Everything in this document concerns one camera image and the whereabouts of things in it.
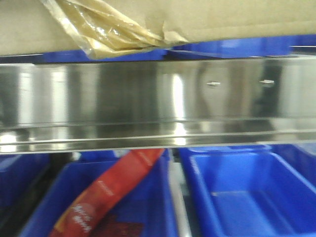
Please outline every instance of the blue storage bin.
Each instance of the blue storage bin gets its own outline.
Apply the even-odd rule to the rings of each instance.
[[[212,154],[218,152],[270,152],[270,145],[244,145],[244,146],[220,146],[220,147],[185,147],[179,148],[179,154],[182,158],[188,158],[193,155]]]
[[[48,165],[48,154],[0,156],[0,207],[13,205]]]
[[[149,61],[162,60],[166,54],[165,49],[155,49],[150,52],[123,55],[115,58],[105,58],[99,60],[89,59],[82,50],[69,50],[44,53],[43,58],[46,63],[67,63],[67,62],[117,62],[117,61]]]
[[[316,189],[273,153],[182,159],[204,237],[316,236]]]
[[[173,49],[177,51],[169,54],[179,58],[183,58],[186,54],[188,59],[283,56],[290,54],[293,42],[293,36],[228,39],[176,46]],[[195,52],[196,57],[193,58],[193,54],[187,51]]]
[[[273,151],[316,186],[316,143],[273,145]]]
[[[73,162],[60,173],[20,237],[47,237],[74,199],[115,162]],[[167,160],[160,158],[149,175],[111,211],[117,221],[144,224],[141,237],[177,237],[168,184]]]

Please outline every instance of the shelving unit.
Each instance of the shelving unit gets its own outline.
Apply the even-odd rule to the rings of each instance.
[[[315,141],[315,75],[302,55],[0,64],[0,154]],[[190,209],[179,164],[171,176]]]

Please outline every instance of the brown packing tape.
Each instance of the brown packing tape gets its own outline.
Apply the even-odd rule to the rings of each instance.
[[[62,2],[62,0],[43,1]],[[122,30],[122,25],[117,22],[126,22],[131,29],[130,32],[123,29],[123,34],[119,36],[111,34],[112,41],[102,44],[102,47],[91,37],[91,35],[95,36],[95,34],[90,35],[91,31],[86,34],[85,29],[84,34],[77,36],[72,34],[82,48],[87,52],[94,52],[97,58],[140,52],[151,49],[152,46],[172,46],[183,42],[316,33],[315,0],[69,0],[67,2],[81,4],[81,7],[89,5],[90,9],[94,5],[103,5],[105,12],[113,16],[111,20],[107,19],[107,27],[111,28],[111,24],[114,23],[112,33],[117,26],[119,26],[117,30]],[[2,55],[76,48],[73,40],[61,30],[57,22],[53,21],[48,11],[45,12],[40,0],[0,0],[0,20],[0,54]],[[104,24],[100,19],[91,21]]]

